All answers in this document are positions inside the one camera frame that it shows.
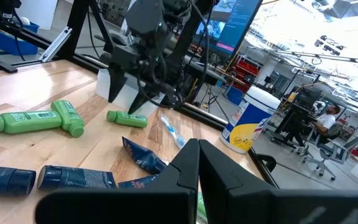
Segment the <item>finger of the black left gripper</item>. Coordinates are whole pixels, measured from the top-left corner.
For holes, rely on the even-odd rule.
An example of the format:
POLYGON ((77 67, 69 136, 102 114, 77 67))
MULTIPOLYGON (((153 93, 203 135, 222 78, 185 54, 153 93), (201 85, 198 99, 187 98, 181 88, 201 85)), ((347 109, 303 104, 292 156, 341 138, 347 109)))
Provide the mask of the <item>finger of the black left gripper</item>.
POLYGON ((108 102, 112 103, 125 85, 127 78, 125 77, 125 71, 115 63, 109 65, 108 72, 110 76, 108 102))
POLYGON ((142 93, 138 93, 134 99, 134 101, 132 102, 129 110, 128 110, 128 114, 133 114, 134 112, 136 112, 142 105, 144 105, 146 102, 148 102, 148 99, 142 94, 142 93))

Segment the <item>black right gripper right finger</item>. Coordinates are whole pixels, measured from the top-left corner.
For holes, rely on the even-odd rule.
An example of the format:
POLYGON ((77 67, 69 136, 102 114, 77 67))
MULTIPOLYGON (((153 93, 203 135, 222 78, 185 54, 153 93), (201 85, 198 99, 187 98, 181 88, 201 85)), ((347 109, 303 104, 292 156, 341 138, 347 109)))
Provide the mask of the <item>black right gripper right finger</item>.
POLYGON ((278 189, 200 140, 209 223, 358 223, 358 190, 278 189))

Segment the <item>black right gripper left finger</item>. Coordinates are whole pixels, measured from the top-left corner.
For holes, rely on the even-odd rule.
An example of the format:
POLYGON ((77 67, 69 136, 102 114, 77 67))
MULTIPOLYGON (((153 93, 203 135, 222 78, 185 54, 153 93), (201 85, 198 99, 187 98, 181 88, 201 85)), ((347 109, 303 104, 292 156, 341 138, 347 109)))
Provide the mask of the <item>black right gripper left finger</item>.
POLYGON ((36 223, 195 223, 200 145, 190 139, 141 189, 56 190, 35 208, 36 223))

